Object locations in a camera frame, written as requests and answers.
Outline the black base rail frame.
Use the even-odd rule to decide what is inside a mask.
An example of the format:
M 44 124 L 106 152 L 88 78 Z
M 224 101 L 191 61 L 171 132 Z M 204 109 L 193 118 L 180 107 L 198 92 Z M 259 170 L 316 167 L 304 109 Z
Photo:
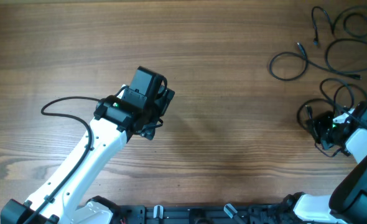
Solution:
M 97 212 L 95 204 L 87 206 L 89 217 L 82 223 L 140 223 L 140 224 L 167 224 L 167 223 L 303 223 L 296 218 L 291 210 L 281 210 L 278 204 L 250 205 L 235 207 L 232 204 L 225 206 L 205 207 L 154 207 L 123 205 L 112 210 Z

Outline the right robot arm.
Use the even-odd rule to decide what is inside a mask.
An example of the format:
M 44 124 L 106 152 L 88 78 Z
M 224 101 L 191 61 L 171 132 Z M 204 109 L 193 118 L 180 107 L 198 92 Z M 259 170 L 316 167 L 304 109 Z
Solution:
M 294 223 L 367 223 L 367 101 L 340 116 L 327 111 L 313 116 L 306 106 L 305 126 L 323 150 L 333 146 L 353 156 L 356 167 L 331 195 L 302 194 L 290 207 Z

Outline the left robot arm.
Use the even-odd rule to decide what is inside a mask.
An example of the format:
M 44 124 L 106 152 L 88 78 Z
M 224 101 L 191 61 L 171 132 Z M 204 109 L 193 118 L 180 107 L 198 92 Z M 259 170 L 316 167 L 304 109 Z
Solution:
M 103 197 L 78 205 L 133 135 L 154 138 L 174 94 L 165 76 L 139 67 L 129 85 L 97 101 L 93 119 L 83 123 L 85 134 L 46 183 L 24 203 L 8 201 L 1 223 L 123 223 L 120 208 Z

